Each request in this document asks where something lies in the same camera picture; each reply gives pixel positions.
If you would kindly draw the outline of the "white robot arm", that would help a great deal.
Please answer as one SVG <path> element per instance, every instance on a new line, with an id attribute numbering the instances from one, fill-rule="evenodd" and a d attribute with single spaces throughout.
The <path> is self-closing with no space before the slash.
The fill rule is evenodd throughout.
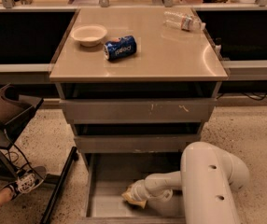
<path id="1" fill-rule="evenodd" d="M 241 224 L 232 194 L 249 179 L 240 158 L 209 143 L 194 142 L 184 149 L 178 171 L 148 175 L 132 183 L 122 197 L 145 207 L 149 200 L 169 201 L 176 189 L 183 193 L 187 224 Z"/>

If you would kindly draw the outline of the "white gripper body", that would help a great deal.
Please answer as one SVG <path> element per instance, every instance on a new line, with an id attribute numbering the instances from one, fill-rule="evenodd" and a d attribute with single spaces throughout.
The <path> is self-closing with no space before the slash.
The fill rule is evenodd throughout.
<path id="1" fill-rule="evenodd" d="M 131 185 L 130 196 L 136 202 L 144 202 L 151 198 L 144 179 L 138 180 Z"/>

